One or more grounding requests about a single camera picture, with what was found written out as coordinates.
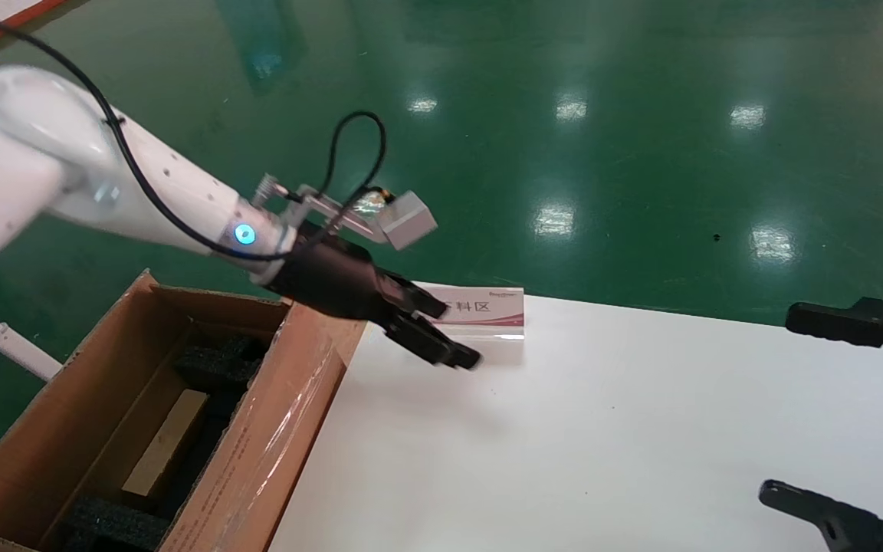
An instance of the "cardboard box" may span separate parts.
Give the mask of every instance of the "cardboard box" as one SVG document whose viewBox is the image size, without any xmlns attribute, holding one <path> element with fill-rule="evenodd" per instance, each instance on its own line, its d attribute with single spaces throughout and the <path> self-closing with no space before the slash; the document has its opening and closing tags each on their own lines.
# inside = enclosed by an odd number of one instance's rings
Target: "cardboard box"
<svg viewBox="0 0 883 552">
<path fill-rule="evenodd" d="M 174 359 L 235 334 L 270 349 L 159 550 L 265 550 L 363 328 L 143 273 L 0 441 L 0 552 L 57 551 L 78 496 L 120 502 L 186 388 Z"/>
</svg>

